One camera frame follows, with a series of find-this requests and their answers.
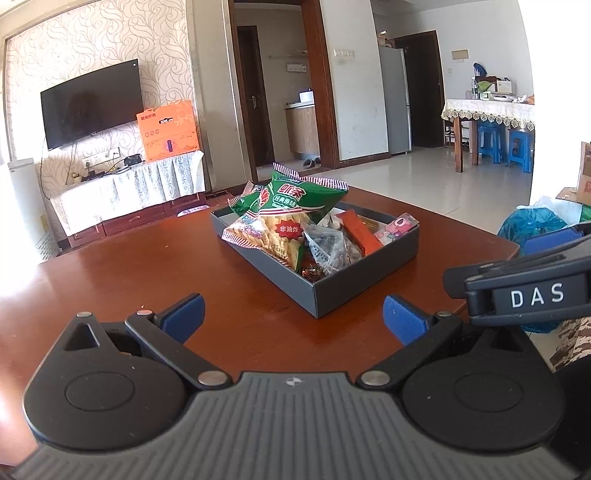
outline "white lace tablecloth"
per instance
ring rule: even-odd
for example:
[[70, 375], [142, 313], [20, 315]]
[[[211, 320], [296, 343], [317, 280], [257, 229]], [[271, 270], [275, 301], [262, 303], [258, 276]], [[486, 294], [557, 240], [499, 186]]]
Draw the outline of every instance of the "white lace tablecloth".
[[441, 118], [453, 121], [458, 117], [533, 130], [535, 128], [535, 105], [494, 100], [446, 100]]
[[73, 185], [51, 198], [67, 236], [152, 205], [205, 191], [203, 152], [150, 163]]

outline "patterned wallpaper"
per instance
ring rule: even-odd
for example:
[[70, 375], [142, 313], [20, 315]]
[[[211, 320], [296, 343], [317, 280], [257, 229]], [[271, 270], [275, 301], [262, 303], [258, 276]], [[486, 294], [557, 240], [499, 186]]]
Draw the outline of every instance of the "patterned wallpaper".
[[[34, 158], [47, 196], [86, 174], [82, 159], [112, 147], [122, 157], [144, 149], [137, 124], [47, 151], [40, 92], [94, 70], [139, 60], [145, 108], [194, 100], [184, 0], [100, 0], [53, 17], [8, 40], [6, 116], [13, 160]], [[40, 167], [43, 155], [43, 168]], [[57, 239], [65, 238], [46, 200]]]

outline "metal screw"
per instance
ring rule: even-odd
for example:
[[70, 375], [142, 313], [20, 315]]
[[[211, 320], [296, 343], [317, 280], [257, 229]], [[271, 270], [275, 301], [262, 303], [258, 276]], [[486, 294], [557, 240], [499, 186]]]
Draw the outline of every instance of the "metal screw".
[[381, 370], [370, 370], [361, 375], [361, 381], [369, 387], [383, 387], [390, 382], [390, 375]]
[[200, 373], [197, 380], [206, 387], [219, 387], [228, 380], [228, 376], [219, 370], [208, 370]]

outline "wooden table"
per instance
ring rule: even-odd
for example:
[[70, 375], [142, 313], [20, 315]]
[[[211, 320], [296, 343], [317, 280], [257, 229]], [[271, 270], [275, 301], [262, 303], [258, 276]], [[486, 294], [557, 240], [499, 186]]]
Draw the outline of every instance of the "wooden table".
[[347, 202], [421, 223], [417, 257], [331, 314], [316, 320], [214, 233], [208, 210], [167, 218], [41, 264], [13, 293], [0, 292], [0, 463], [22, 461], [35, 441], [22, 394], [76, 312], [104, 322], [159, 311], [191, 292], [206, 320], [186, 346], [237, 378], [242, 371], [346, 371], [351, 378], [395, 352], [382, 304], [402, 295], [427, 312], [461, 312], [441, 276], [448, 267], [511, 258], [517, 245], [380, 195], [351, 189]]
[[446, 99], [441, 118], [453, 121], [453, 135], [456, 139], [454, 142], [456, 172], [462, 173], [464, 171], [462, 121], [470, 122], [470, 159], [472, 165], [478, 165], [478, 120], [532, 131], [535, 128], [535, 105], [494, 100]]

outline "green snack bag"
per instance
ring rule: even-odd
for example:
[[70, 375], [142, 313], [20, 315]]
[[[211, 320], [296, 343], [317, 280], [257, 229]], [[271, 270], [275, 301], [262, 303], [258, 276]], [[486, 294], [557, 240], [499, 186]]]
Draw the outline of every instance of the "green snack bag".
[[297, 271], [304, 251], [304, 225], [320, 222], [349, 187], [340, 180], [300, 177], [283, 165], [274, 168], [258, 201], [224, 230], [222, 238], [261, 249]]
[[243, 215], [255, 202], [258, 202], [259, 195], [264, 187], [264, 185], [254, 185], [253, 182], [249, 181], [238, 197], [228, 200], [228, 205], [234, 213]]

